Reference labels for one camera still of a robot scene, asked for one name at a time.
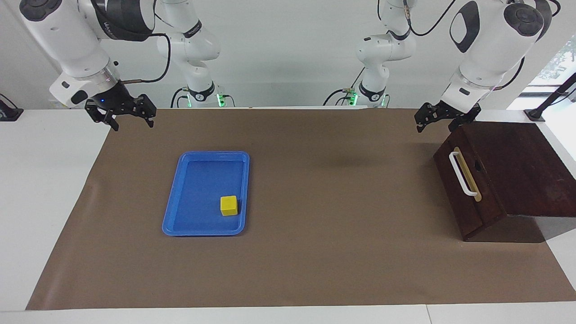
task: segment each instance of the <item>dark wooden box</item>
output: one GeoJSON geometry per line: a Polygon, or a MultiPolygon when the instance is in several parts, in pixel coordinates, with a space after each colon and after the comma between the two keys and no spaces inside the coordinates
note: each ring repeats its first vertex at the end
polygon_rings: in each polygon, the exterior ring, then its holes
{"type": "Polygon", "coordinates": [[[576,228],[576,180],[535,124],[463,125],[434,160],[465,241],[540,243],[576,228]]]}

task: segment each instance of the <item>yellow block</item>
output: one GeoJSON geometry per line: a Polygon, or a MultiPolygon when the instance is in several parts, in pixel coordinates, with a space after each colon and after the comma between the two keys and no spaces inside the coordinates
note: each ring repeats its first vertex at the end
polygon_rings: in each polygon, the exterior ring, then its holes
{"type": "Polygon", "coordinates": [[[238,198],[236,196],[221,197],[220,211],[223,216],[238,215],[238,198]]]}

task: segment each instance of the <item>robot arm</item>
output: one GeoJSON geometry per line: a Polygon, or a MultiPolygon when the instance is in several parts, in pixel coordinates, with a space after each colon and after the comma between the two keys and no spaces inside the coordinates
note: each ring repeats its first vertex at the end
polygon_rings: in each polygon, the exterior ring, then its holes
{"type": "Polygon", "coordinates": [[[156,115],[156,107],[146,95],[130,96],[98,39],[143,41],[150,36],[150,18],[143,14],[149,12],[154,18],[153,4],[150,2],[148,9],[141,10],[147,1],[130,2],[128,7],[124,7],[127,1],[122,0],[83,0],[78,6],[67,0],[22,0],[20,3],[25,26],[62,67],[63,73],[50,86],[50,92],[68,107],[91,99],[86,105],[89,115],[95,122],[103,122],[114,130],[118,130],[114,115],[138,116],[150,127],[156,115]],[[113,8],[129,10],[119,14],[113,8]],[[127,17],[124,14],[139,20],[121,24],[127,17]]]}
{"type": "MultiPolygon", "coordinates": [[[[173,26],[168,33],[172,45],[172,62],[179,67],[188,84],[188,99],[193,107],[222,106],[219,86],[203,61],[220,55],[218,39],[198,19],[191,0],[160,0],[166,11],[166,22],[173,26]]],[[[168,48],[158,41],[161,55],[168,57],[168,48]]]]}
{"type": "MultiPolygon", "coordinates": [[[[416,3],[417,0],[407,1],[409,8],[415,7],[416,3]]],[[[369,107],[382,104],[390,77],[390,71],[384,63],[407,59],[416,52],[416,40],[406,20],[404,1],[383,1],[380,12],[388,33],[364,38],[356,51],[358,59],[366,68],[355,90],[358,104],[369,107]]]]}
{"type": "Polygon", "coordinates": [[[546,33],[552,11],[546,0],[535,6],[492,0],[479,7],[465,4],[450,27],[450,37],[465,54],[436,105],[425,103],[416,113],[418,132],[441,119],[453,119],[450,130],[473,121],[486,98],[546,33]]]}

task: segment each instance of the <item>table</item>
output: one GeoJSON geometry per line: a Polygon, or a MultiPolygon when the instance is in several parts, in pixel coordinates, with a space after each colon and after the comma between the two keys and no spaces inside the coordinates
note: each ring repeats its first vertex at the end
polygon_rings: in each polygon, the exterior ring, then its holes
{"type": "MultiPolygon", "coordinates": [[[[527,122],[519,111],[479,120],[527,122]]],[[[576,176],[576,162],[545,124],[540,129],[576,176]]],[[[444,306],[208,308],[25,312],[25,306],[108,134],[83,111],[26,111],[0,125],[0,322],[125,323],[572,323],[576,303],[444,306]]],[[[576,285],[576,231],[548,242],[576,285]]]]}

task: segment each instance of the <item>plastic tray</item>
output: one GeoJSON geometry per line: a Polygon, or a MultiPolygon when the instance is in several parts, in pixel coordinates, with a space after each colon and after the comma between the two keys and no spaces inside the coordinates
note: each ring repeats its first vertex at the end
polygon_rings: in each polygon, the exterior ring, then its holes
{"type": "Polygon", "coordinates": [[[178,161],[162,230],[169,236],[232,236],[244,229],[250,157],[245,152],[188,152],[178,161]],[[222,216],[235,195],[238,215],[222,216]]]}

